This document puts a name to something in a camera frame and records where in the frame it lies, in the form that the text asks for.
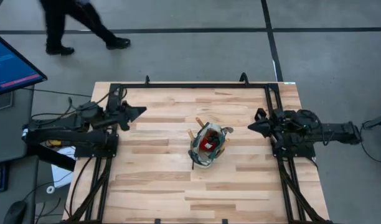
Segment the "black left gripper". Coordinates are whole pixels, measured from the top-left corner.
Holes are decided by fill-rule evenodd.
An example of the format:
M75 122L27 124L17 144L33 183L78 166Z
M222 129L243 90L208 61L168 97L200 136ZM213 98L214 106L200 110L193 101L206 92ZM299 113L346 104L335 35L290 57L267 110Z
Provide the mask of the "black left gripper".
M110 124L127 125L129 122L135 121L146 110L145 106L130 106L127 103L110 105L107 107L108 120Z

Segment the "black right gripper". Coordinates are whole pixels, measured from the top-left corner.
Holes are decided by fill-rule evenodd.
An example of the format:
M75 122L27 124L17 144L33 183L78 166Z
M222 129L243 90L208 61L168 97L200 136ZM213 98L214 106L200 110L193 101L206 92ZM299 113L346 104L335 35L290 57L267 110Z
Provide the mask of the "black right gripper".
M268 121L270 124L270 134L268 135ZM283 137L285 114L282 109L274 109L268 119L260 119L248 125L248 129L260 133L264 138L269 137L273 147L284 147Z

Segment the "beige green gardening bag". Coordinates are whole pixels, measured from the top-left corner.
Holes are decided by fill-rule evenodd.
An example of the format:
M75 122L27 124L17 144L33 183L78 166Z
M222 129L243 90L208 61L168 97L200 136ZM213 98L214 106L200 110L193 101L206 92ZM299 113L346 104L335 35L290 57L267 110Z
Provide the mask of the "beige green gardening bag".
M190 140L190 149L188 150L188 155L192 160L192 169L194 169L195 165L202 168L209 168L213 164L214 160L217 159L215 157L217 151L227 139L227 134L224 134L221 131L223 127L220 125L210 122L206 122L204 124L205 126L199 130L196 136L194 136L195 139L193 141ZM202 151L199 149L199 144L204 138L217 138L220 141L220 144L215 148L215 151L213 152Z

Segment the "red packet white label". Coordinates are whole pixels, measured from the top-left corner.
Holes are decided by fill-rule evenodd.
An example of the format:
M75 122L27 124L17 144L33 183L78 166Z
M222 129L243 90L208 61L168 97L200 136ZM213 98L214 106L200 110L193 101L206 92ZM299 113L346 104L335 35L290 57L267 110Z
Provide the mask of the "red packet white label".
M202 151L213 152L219 144L220 141L217 138L204 138L199 144L199 149Z

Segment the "black desk support bar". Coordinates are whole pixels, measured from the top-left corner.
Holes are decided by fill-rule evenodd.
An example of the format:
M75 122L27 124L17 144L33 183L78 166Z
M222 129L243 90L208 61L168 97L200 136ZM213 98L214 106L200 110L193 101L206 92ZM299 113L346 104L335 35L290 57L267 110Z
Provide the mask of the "black desk support bar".
M74 159L41 145L29 146L27 148L27 155L37 156L40 160L65 170L74 171L75 168Z

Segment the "white paper sheet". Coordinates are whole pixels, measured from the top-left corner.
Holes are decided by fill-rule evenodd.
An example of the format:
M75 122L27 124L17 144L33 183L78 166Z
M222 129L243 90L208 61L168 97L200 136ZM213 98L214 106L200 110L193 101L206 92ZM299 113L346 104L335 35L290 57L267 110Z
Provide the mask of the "white paper sheet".
M68 156L72 159L75 158L74 157L75 147L73 147L73 146L61 148L57 152L59 154L63 154L65 156ZM71 183L72 177L73 177L72 171L69 171L69 170L66 170L63 168L59 168L56 165L51 165L51 169L52 169L52 177L54 180L54 188L55 189L61 188L65 185Z

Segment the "person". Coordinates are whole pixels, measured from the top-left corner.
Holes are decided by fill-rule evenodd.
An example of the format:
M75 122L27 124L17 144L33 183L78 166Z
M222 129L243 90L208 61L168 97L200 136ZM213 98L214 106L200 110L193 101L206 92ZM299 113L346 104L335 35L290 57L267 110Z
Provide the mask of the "person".
M117 37L103 25L99 13L90 0L39 0L44 10L46 27L45 51L49 55L71 55L72 47L65 47L62 38L65 32L65 17L70 16L105 42L108 50L125 49L131 45L127 38Z

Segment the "grey stand leg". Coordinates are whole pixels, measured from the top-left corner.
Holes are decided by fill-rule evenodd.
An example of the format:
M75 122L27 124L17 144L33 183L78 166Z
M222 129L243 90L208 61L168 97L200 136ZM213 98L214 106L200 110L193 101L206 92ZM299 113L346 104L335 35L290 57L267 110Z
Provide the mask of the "grey stand leg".
M362 125L364 129L372 129L376 126L381 126L381 116L374 118L372 120L366 121Z

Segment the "grey desk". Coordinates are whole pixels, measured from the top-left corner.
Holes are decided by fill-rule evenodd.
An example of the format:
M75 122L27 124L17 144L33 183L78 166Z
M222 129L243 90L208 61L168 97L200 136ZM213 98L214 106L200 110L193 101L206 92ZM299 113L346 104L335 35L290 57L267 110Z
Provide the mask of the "grey desk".
M16 90L13 106L0 110L0 162L8 163L7 190L0 192L0 224L9 207L20 200L25 201L26 210L22 224L34 224L35 193L39 160L28 156L23 143L22 125L31 116L33 92Z

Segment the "computer monitor blue screen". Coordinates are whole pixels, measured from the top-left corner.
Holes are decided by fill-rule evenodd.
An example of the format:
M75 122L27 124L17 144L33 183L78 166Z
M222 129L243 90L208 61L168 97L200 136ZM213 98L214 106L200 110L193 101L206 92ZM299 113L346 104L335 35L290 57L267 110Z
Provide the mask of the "computer monitor blue screen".
M47 76L0 36L0 95L47 81Z

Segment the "black computer mouse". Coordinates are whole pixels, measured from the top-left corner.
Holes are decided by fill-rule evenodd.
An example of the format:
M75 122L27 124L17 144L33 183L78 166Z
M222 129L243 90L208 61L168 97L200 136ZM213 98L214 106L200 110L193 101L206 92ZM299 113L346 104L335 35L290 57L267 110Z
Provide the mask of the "black computer mouse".
M6 212L3 224L22 224L27 204L20 200L14 202Z

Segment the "black aluminium table frame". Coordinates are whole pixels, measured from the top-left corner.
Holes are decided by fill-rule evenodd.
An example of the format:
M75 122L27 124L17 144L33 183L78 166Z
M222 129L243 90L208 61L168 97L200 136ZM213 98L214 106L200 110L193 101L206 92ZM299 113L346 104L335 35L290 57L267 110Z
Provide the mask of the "black aluminium table frame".
M286 110L300 109L296 85L236 82L129 83L126 100L147 110L129 131L119 132L105 202L97 194L85 218L104 223L278 223L287 222L276 159L269 140L250 131L258 108L281 98ZM191 129L204 123L230 126L229 145L209 168L188 156Z

